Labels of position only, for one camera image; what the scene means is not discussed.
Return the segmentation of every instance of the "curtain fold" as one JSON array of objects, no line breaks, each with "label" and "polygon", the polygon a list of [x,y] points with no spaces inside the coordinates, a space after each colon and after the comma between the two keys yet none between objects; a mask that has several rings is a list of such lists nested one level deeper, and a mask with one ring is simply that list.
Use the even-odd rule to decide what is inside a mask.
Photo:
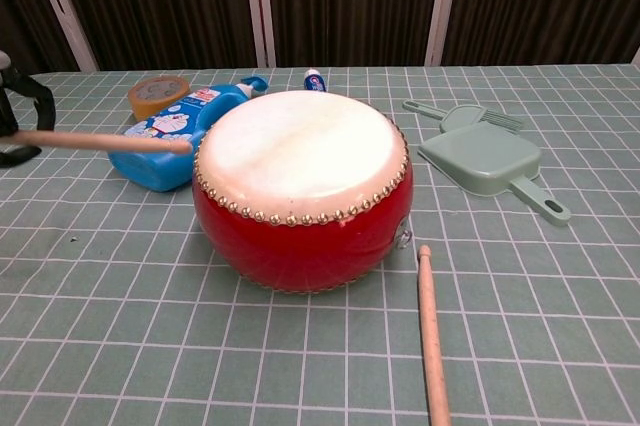
[{"label": "curtain fold", "polygon": [[25,74],[78,71],[49,0],[0,0],[0,49]]},{"label": "curtain fold", "polygon": [[255,67],[249,0],[72,0],[105,70]]},{"label": "curtain fold", "polygon": [[453,0],[443,65],[627,63],[640,0]]},{"label": "curtain fold", "polygon": [[423,65],[433,0],[271,0],[278,66]]}]

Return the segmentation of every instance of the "dustpan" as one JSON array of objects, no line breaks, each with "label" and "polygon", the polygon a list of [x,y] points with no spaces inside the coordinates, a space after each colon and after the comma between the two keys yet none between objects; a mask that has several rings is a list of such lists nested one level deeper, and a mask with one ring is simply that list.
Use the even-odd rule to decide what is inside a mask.
[{"label": "dustpan", "polygon": [[526,139],[486,121],[428,139],[419,154],[460,188],[479,196],[513,192],[556,226],[571,212],[532,182],[540,174],[540,149]]}]

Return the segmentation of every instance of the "dustpan hole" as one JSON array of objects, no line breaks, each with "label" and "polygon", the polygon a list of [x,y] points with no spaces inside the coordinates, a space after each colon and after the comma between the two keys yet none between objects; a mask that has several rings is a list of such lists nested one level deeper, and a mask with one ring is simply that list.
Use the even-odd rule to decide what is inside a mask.
[{"label": "dustpan hole", "polygon": [[547,199],[544,204],[546,204],[547,206],[549,206],[549,208],[553,209],[556,213],[561,213],[562,212],[562,207],[556,203],[555,201],[551,201],[550,199]]}]

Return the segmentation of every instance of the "table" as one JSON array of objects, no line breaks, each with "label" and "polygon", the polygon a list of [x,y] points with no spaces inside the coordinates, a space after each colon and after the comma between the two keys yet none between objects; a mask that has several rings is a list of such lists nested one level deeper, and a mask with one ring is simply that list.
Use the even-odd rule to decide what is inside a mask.
[{"label": "table", "polygon": [[[192,87],[304,70],[172,71]],[[0,425],[424,425],[420,244],[432,251],[458,426],[640,422],[640,69],[632,65],[321,69],[405,132],[413,241],[311,296],[239,279],[189,187],[153,193],[106,154],[45,149],[0,173]],[[163,71],[36,76],[57,129],[120,132],[127,91]],[[437,121],[407,98],[525,120],[557,228],[507,193],[463,193],[416,154]],[[11,96],[23,128],[30,102]]]}]

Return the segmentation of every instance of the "wooden drumstick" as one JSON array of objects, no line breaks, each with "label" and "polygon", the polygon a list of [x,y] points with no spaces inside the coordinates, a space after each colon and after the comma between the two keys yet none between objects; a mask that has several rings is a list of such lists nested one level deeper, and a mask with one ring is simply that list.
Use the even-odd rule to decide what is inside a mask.
[{"label": "wooden drumstick", "polygon": [[11,136],[0,136],[0,143],[138,153],[171,152],[189,154],[192,151],[191,143],[184,140],[169,141],[159,138],[128,137],[121,134],[69,133],[42,130],[17,131]]},{"label": "wooden drumstick", "polygon": [[427,377],[431,426],[451,426],[447,385],[444,379],[442,354],[440,352],[435,287],[431,271],[431,249],[429,246],[421,246],[418,257],[420,258],[418,272],[420,327],[422,330],[422,353]]}]

